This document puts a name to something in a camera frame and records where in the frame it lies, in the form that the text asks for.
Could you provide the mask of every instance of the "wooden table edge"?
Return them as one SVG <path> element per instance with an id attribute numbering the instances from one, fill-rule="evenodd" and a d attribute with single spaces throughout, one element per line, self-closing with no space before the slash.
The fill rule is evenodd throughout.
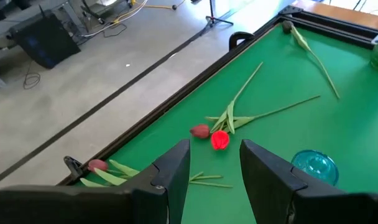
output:
<path id="1" fill-rule="evenodd" d="M 328 16 L 342 21 L 352 22 L 362 26 L 378 29 L 378 16 L 365 12 L 353 11 L 336 6 L 314 2 L 310 0 L 297 0 L 293 6 L 300 7 L 308 12 L 314 12 L 322 16 Z"/>

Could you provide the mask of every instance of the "black case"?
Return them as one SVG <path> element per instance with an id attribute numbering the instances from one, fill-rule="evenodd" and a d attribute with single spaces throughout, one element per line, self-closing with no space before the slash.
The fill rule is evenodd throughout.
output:
<path id="1" fill-rule="evenodd" d="M 62 60 L 80 52 L 51 10 L 11 27 L 9 32 L 30 58 L 45 68 L 53 68 Z"/>

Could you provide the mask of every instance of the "tulip bud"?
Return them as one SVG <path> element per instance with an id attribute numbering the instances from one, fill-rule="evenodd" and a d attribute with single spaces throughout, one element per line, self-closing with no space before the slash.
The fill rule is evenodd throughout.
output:
<path id="1" fill-rule="evenodd" d="M 190 133 L 194 137 L 198 138 L 208 138 L 210 135 L 210 128 L 208 127 L 207 124 L 199 124 L 198 126 L 195 126 L 190 130 Z"/>
<path id="2" fill-rule="evenodd" d="M 108 164 L 100 159 L 93 159 L 88 163 L 88 169 L 92 172 L 95 172 L 95 168 L 100 169 L 102 171 L 107 171 Z"/>

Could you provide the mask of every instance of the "blue glass object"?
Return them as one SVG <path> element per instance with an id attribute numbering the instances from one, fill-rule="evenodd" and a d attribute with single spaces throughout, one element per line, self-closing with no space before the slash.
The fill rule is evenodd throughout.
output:
<path id="1" fill-rule="evenodd" d="M 298 152 L 291 163 L 298 169 L 316 177 L 331 185 L 336 185 L 338 181 L 338 168 L 334 161 L 314 150 L 304 150 Z"/>

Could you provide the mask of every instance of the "concrete floor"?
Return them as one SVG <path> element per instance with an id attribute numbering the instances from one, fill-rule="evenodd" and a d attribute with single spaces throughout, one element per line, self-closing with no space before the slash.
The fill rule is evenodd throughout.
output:
<path id="1" fill-rule="evenodd" d="M 8 60 L 13 69 L 3 78 L 9 84 L 0 89 L 0 172 L 198 32 L 207 9 L 190 1 L 177 11 L 145 8 L 125 22 L 121 35 L 96 36 L 52 70 L 34 63 L 41 81 L 30 90 L 22 88 L 27 60 L 19 57 L 15 66 Z"/>
<path id="2" fill-rule="evenodd" d="M 251 2 L 228 19 L 234 26 L 219 24 L 192 42 L 2 180 L 0 187 L 57 184 L 69 174 L 64 156 L 87 161 L 224 55 L 233 32 L 254 32 L 291 2 Z M 148 4 L 172 3 L 149 0 Z M 186 1 L 177 11 L 143 9 L 124 22 L 128 28 L 122 34 L 91 39 L 81 53 L 52 70 L 34 63 L 31 70 L 40 71 L 41 81 L 30 90 L 22 88 L 27 60 L 24 54 L 18 57 L 5 74 L 8 87 L 0 89 L 0 173 L 196 34 L 208 14 L 205 0 L 196 5 Z"/>

